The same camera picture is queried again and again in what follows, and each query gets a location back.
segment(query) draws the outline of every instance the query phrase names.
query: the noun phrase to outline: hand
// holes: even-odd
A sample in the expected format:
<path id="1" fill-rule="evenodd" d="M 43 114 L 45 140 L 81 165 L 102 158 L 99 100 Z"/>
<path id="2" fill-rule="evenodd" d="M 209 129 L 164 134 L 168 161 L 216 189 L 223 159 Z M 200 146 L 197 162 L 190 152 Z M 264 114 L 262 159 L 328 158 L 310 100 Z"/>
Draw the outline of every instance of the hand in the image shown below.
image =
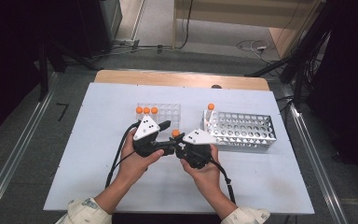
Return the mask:
<path id="1" fill-rule="evenodd" d="M 219 163 L 218 150 L 215 145 L 211 145 L 211 154 L 213 160 Z M 193 177 L 194 182 L 202 195 L 205 196 L 205 193 L 221 191 L 219 184 L 220 171 L 214 164 L 209 162 L 206 166 L 198 170 L 191 168 L 190 164 L 184 159 L 181 159 L 180 162 L 183 165 L 183 169 Z"/>
<path id="2" fill-rule="evenodd" d="M 213 160 L 220 164 L 218 150 L 214 145 L 211 145 L 211 155 Z M 220 189 L 220 171 L 213 163 L 209 162 L 202 169 L 197 170 L 191 168 L 184 159 L 180 162 L 183 169 L 193 177 L 202 196 L 222 220 L 238 208 Z"/>
<path id="3" fill-rule="evenodd" d="M 139 156 L 136 152 L 134 152 L 132 145 L 135 132 L 136 129 L 127 134 L 120 159 L 122 160 L 128 155 L 130 156 L 120 163 L 116 177 L 116 180 L 121 180 L 130 186 L 132 186 L 144 174 L 150 164 L 157 161 L 164 154 L 164 150 L 160 149 L 146 158 Z"/>
<path id="4" fill-rule="evenodd" d="M 121 159 L 127 157 L 120 163 L 117 176 L 112 184 L 104 189 L 97 197 L 95 202 L 107 213 L 113 214 L 118 203 L 129 191 L 130 187 L 144 174 L 147 167 L 157 161 L 163 154 L 164 150 L 155 151 L 150 156 L 143 158 L 133 150 L 132 139 L 136 130 L 127 134 L 126 143 L 121 151 Z"/>

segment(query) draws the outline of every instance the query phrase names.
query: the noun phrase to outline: orange ball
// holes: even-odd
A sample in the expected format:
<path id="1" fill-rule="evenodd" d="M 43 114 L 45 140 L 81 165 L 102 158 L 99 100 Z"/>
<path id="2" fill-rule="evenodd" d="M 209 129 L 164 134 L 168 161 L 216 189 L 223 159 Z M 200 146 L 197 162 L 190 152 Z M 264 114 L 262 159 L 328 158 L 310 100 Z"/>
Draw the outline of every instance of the orange ball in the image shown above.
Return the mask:
<path id="1" fill-rule="evenodd" d="M 214 110 L 214 104 L 208 104 L 208 109 L 209 110 Z"/>
<path id="2" fill-rule="evenodd" d="M 142 114 L 142 112 L 144 112 L 144 110 L 140 106 L 136 107 L 137 114 Z"/>
<path id="3" fill-rule="evenodd" d="M 156 107 L 152 107 L 152 114 L 157 114 L 158 113 L 158 109 Z"/>
<path id="4" fill-rule="evenodd" d="M 149 108 L 149 107 L 145 107 L 145 108 L 144 108 L 144 113 L 145 113 L 145 114 L 149 114 L 149 113 L 150 113 L 150 108 Z"/>
<path id="5" fill-rule="evenodd" d="M 177 129 L 172 131 L 172 137 L 177 137 L 177 136 L 179 136 L 179 134 L 180 134 L 180 132 Z"/>

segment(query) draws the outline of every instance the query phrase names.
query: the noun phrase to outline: floor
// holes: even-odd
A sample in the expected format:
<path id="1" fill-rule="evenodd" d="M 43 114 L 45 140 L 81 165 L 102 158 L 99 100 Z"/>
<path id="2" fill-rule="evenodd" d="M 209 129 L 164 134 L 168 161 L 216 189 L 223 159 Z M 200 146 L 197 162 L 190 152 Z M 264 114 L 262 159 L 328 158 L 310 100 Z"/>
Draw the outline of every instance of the floor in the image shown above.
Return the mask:
<path id="1" fill-rule="evenodd" d="M 121 2 L 124 17 L 131 19 L 128 21 L 128 28 L 123 26 L 119 32 L 120 39 L 140 39 L 143 45 L 170 44 L 172 39 L 172 30 L 169 30 L 171 23 L 168 22 L 170 20 L 161 20 L 162 24 L 157 24 L 156 20 L 153 20 L 153 15 L 156 15 L 155 10 L 164 10 L 163 6 L 169 10 L 170 1 L 164 1 L 164 4 L 167 5 L 158 0 L 146 0 L 144 4 L 143 1 L 138 0 L 123 0 Z M 139 13 L 142 6 L 145 7 L 145 10 L 143 13 Z M 139 20 L 136 19 L 135 14 L 141 16 Z M 159 13 L 159 16 L 168 18 L 170 13 Z M 131 24 L 135 25 L 137 21 L 139 27 L 134 32 Z M 239 29 L 235 26 L 215 25 L 221 27 L 224 32 L 217 35 L 216 39 L 204 39 L 205 36 L 210 36 L 209 32 L 217 28 L 213 27 L 213 24 L 202 26 L 202 24 L 191 22 L 188 45 L 181 52 L 165 51 L 157 54 L 155 51 L 145 50 L 133 54 L 107 55 L 93 59 L 92 62 L 106 69 L 192 71 L 230 74 L 231 76 L 242 76 L 266 66 L 267 63 L 251 50 L 237 48 L 237 43 L 242 40 L 266 40 L 269 42 L 271 37 L 266 29 L 247 26 Z M 178 22 L 177 27 L 182 29 L 181 21 Z M 197 32 L 194 32 L 193 27 L 197 27 Z M 229 31 L 234 35 L 224 35 Z M 181 41 L 181 36 L 177 36 L 177 40 Z M 273 46 L 270 46 L 269 51 L 263 52 L 262 56 L 265 60 L 279 60 Z M 51 76 L 51 81 L 56 81 L 54 92 L 49 101 L 45 102 L 44 115 L 37 121 L 38 125 L 34 127 L 33 135 L 22 151 L 22 159 L 18 161 L 17 169 L 13 170 L 11 181 L 4 186 L 6 191 L 0 199 L 0 223 L 52 223 L 63 215 L 63 212 L 44 212 L 43 204 L 84 94 L 96 74 L 82 65 L 72 62 L 70 64 L 71 66 L 68 67 L 65 74 L 52 74 Z M 276 98 L 281 98 L 287 95 L 285 91 L 287 86 L 284 87 L 279 82 L 276 72 L 265 74 L 263 77 L 268 81 Z M 39 106 L 36 101 L 38 92 L 38 88 L 30 92 L 0 128 L 0 172 L 10 153 L 17 148 L 16 143 L 21 138 L 22 131 L 27 128 L 28 120 Z M 62 105 L 69 105 L 63 117 Z M 283 108 L 286 102 L 279 101 L 278 105 Z M 330 144 L 329 133 L 324 124 L 312 115 L 306 105 L 302 105 L 302 111 L 302 119 L 307 124 L 312 143 L 334 187 L 346 218 L 341 220 L 332 218 L 332 213 L 326 203 L 327 198 L 324 197 L 321 190 L 320 179 L 315 174 L 315 169 L 303 142 L 303 136 L 296 126 L 296 117 L 291 116 L 291 113 L 288 113 L 286 117 L 282 113 L 282 118 L 287 119 L 286 128 L 292 138 L 292 146 L 304 181 L 308 186 L 315 215 L 290 217 L 287 221 L 286 216 L 272 216 L 267 223 L 358 223 L 358 167 L 332 160 L 332 155 L 336 151 Z"/>

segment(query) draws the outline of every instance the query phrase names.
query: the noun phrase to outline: metal rail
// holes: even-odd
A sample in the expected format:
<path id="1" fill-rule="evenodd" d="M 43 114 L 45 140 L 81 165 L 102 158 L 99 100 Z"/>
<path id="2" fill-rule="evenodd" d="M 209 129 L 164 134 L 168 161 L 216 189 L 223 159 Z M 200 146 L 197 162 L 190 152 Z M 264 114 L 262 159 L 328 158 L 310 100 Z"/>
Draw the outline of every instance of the metal rail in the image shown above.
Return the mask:
<path id="1" fill-rule="evenodd" d="M 45 99 L 37 104 L 33 115 L 28 120 L 28 123 L 25 126 L 24 130 L 22 131 L 22 134 L 16 146 L 14 146 L 12 152 L 10 153 L 10 156 L 8 157 L 4 167 L 0 172 L 0 201 L 7 189 L 8 183 L 10 182 L 14 173 L 16 172 L 16 169 L 21 161 L 21 158 L 25 150 L 28 147 L 28 144 L 30 143 L 34 135 L 34 131 L 36 130 L 39 121 L 42 119 L 46 111 L 46 108 L 48 107 L 48 103 L 50 102 L 50 99 L 55 91 L 56 84 L 59 78 L 60 77 L 58 73 L 53 73 L 51 75 L 49 81 L 50 91 L 48 92 Z"/>
<path id="2" fill-rule="evenodd" d="M 289 85 L 283 86 L 283 92 L 285 96 L 293 95 L 293 92 Z M 305 120 L 303 119 L 303 116 L 297 113 L 294 105 L 290 106 L 290 111 L 295 120 L 296 127 L 310 159 L 310 164 L 312 165 L 313 172 L 315 173 L 316 178 L 319 182 L 322 194 L 324 195 L 324 199 L 326 201 L 328 209 L 330 210 L 330 214 L 332 219 L 334 220 L 334 223 L 347 224 L 348 220 L 342 209 L 339 198 L 336 195 L 336 191 L 334 190 L 333 184 L 331 183 L 330 178 L 328 177 L 328 174 L 324 169 L 324 165 L 319 157 L 319 153 L 312 142 L 310 133 L 308 132 L 307 125 L 305 123 Z"/>
<path id="3" fill-rule="evenodd" d="M 136 21 L 131 33 L 131 40 L 134 40 L 136 38 L 136 34 L 138 33 L 138 28 L 139 28 L 139 22 L 141 21 L 142 15 L 144 14 L 144 9 L 145 9 L 145 0 L 142 1 L 138 11 L 138 15 L 136 16 Z"/>

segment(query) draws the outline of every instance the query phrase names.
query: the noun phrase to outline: person's right hand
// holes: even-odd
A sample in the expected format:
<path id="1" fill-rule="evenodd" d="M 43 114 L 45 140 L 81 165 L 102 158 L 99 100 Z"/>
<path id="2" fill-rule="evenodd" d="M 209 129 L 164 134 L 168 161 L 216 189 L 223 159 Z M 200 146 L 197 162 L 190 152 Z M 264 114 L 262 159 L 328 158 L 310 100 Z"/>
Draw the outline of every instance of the person's right hand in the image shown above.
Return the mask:
<path id="1" fill-rule="evenodd" d="M 211 154 L 213 160 L 219 163 L 218 150 L 215 145 L 211 145 Z M 207 193 L 221 192 L 220 171 L 213 163 L 209 162 L 198 170 L 191 168 L 190 164 L 184 159 L 181 159 L 180 162 L 183 165 L 183 169 L 193 177 L 197 188 L 204 197 L 207 196 Z"/>
<path id="2" fill-rule="evenodd" d="M 211 145 L 211 154 L 213 160 L 219 163 L 217 147 L 214 145 Z M 213 163 L 209 162 L 202 169 L 197 170 L 191 168 L 184 159 L 180 162 L 183 169 L 193 177 L 202 196 L 222 220 L 238 208 L 220 189 L 220 170 Z"/>

